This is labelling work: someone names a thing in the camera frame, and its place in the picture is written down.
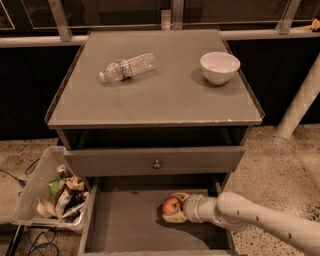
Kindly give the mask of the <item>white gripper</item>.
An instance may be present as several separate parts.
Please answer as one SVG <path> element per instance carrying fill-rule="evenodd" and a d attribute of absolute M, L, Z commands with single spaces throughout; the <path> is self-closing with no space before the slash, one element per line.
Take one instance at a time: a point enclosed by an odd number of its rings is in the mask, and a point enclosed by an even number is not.
<path fill-rule="evenodd" d="M 200 200 L 203 198 L 201 194 L 188 194 L 184 192 L 176 192 L 172 197 L 179 199 L 183 203 L 183 212 L 177 211 L 170 214 L 163 214 L 162 218 L 167 223 L 184 223 L 186 220 L 192 223 L 202 223 L 198 211 Z"/>

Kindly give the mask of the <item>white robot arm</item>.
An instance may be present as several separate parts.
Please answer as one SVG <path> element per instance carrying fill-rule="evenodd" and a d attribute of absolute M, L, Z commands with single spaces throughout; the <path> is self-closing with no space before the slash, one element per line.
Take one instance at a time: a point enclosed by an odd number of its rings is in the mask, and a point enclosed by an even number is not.
<path fill-rule="evenodd" d="M 248 135 L 247 152 L 216 197 L 178 193 L 164 203 L 165 220 L 182 225 L 212 223 L 243 232 L 236 250 L 249 256 L 320 256 L 319 126 L 300 123 L 319 94 L 315 61 L 277 126 L 258 126 Z"/>

